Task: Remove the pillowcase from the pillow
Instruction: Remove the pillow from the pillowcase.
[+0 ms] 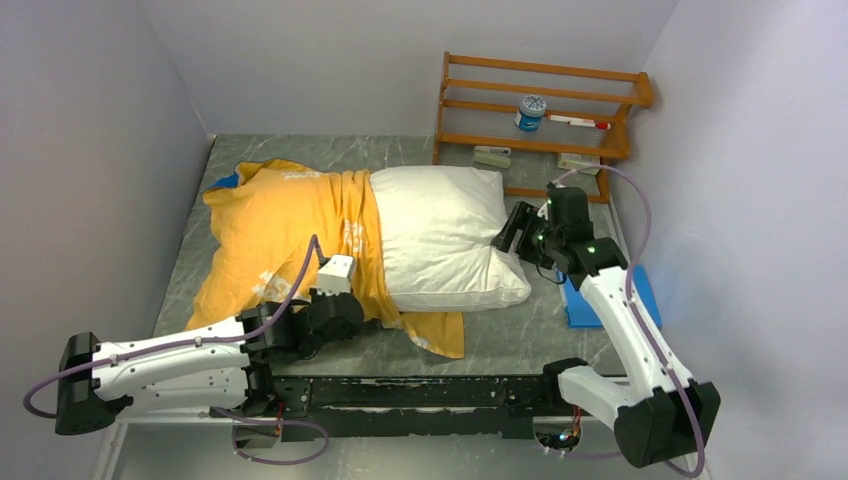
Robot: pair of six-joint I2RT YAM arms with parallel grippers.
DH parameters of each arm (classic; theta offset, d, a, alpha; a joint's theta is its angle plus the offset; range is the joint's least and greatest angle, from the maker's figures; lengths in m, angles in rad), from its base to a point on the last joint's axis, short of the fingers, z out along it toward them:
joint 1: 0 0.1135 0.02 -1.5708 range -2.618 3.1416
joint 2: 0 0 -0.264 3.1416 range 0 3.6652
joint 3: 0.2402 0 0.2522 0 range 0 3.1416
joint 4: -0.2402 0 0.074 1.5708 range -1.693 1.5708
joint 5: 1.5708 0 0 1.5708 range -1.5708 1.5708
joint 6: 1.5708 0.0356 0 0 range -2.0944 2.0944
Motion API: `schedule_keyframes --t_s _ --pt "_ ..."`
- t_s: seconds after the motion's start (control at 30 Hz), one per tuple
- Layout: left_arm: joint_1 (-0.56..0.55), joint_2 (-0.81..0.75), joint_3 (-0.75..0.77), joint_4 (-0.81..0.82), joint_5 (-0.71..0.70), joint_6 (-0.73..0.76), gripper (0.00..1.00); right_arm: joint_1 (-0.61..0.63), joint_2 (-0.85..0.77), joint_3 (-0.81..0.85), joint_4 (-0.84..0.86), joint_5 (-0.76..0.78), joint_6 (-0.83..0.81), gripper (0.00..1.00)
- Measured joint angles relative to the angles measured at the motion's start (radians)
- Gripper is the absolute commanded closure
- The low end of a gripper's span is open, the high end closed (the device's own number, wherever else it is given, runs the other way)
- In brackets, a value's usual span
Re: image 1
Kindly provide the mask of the white pillow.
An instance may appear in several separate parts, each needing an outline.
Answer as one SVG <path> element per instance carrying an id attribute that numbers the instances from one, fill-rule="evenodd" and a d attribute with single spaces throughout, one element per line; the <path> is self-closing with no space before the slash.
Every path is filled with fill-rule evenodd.
<path id="1" fill-rule="evenodd" d="M 385 281 L 401 311 L 476 312 L 525 301 L 518 258 L 492 246 L 507 221 L 495 171 L 400 166 L 370 176 Z"/>

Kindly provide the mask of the blue and orange pillowcase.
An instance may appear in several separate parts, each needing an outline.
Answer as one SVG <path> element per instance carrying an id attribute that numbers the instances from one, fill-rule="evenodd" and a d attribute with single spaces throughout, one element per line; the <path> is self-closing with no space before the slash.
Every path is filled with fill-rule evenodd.
<path id="1" fill-rule="evenodd" d="M 413 312 L 390 296 L 369 171 L 324 173 L 284 159 L 242 162 L 204 191 L 202 201 L 218 248 L 193 300 L 187 329 L 209 326 L 262 301 L 283 301 L 316 238 L 325 256 L 355 259 L 353 294 L 366 320 L 402 330 L 437 355 L 464 357 L 461 313 Z"/>

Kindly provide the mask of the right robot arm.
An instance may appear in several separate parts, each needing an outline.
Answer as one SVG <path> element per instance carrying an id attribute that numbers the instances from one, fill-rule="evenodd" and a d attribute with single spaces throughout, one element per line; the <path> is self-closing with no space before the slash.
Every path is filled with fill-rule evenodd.
<path id="1" fill-rule="evenodd" d="M 571 406 L 613 433 L 620 455 L 637 468 L 693 454 L 695 467 L 678 472 L 699 476 L 720 394 L 698 382 L 673 353 L 638 295 L 633 267 L 618 243 L 597 237 L 587 194 L 554 184 L 543 206 L 516 203 L 492 246 L 541 270 L 559 272 L 560 284 L 577 289 L 599 318 L 622 362 L 625 386 L 600 375 L 587 362 L 570 358 L 548 366 L 539 391 L 550 413 Z"/>

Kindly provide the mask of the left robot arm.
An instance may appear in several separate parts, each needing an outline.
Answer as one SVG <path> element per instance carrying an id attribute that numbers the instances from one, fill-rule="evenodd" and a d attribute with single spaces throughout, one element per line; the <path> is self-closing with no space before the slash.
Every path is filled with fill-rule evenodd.
<path id="1" fill-rule="evenodd" d="M 274 378 L 275 366 L 313 358 L 363 326 L 350 293 L 313 294 L 288 306 L 263 302 L 223 321 L 137 342 L 70 337 L 60 362 L 55 432 L 82 435 L 147 412 L 219 407 L 275 414 L 302 397 Z"/>

